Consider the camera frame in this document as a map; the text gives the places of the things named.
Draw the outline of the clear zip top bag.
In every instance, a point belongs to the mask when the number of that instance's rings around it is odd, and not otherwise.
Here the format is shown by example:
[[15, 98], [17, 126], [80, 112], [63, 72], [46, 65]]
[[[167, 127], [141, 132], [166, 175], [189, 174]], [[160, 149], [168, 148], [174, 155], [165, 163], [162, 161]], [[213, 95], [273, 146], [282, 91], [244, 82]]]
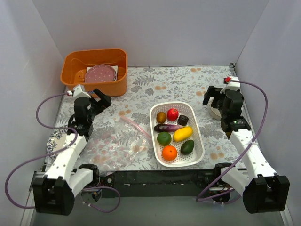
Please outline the clear zip top bag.
[[152, 137], [137, 123], [121, 116], [110, 128], [94, 129], [79, 164], [93, 164], [101, 172], [117, 171], [152, 145]]

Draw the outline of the yellow mango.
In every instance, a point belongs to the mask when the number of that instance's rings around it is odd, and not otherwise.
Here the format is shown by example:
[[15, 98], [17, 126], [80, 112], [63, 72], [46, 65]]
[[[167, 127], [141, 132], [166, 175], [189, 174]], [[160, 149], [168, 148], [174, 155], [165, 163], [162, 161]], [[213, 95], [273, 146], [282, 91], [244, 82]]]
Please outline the yellow mango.
[[182, 142], [188, 139], [193, 134], [192, 127], [183, 127], [174, 132], [173, 140], [175, 142]]

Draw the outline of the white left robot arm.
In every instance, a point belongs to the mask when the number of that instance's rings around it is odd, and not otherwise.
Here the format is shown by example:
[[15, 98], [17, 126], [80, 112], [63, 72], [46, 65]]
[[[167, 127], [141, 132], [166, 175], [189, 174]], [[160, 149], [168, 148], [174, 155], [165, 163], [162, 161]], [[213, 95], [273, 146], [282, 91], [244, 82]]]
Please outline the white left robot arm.
[[68, 122], [63, 151], [58, 153], [52, 166], [32, 184], [35, 209], [39, 213], [69, 215], [75, 197], [83, 188], [96, 188], [100, 183], [96, 165], [83, 164], [75, 169], [75, 163], [93, 132], [94, 118], [111, 106], [111, 98], [100, 90], [93, 91], [100, 99], [91, 97], [82, 85], [77, 85], [71, 95], [74, 98], [74, 114]]

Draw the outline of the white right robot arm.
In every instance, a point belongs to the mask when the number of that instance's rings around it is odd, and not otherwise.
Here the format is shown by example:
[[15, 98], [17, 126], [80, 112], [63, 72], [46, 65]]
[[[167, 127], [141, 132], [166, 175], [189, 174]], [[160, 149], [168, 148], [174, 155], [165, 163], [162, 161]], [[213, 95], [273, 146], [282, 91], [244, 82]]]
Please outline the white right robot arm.
[[290, 182], [269, 165], [253, 139], [251, 127], [242, 114], [243, 95], [239, 90], [217, 89], [212, 107], [221, 114], [221, 128], [229, 141], [242, 155], [248, 176], [237, 168], [225, 167], [213, 174], [218, 187], [230, 184], [243, 198], [246, 210], [251, 213], [278, 212], [285, 209]]

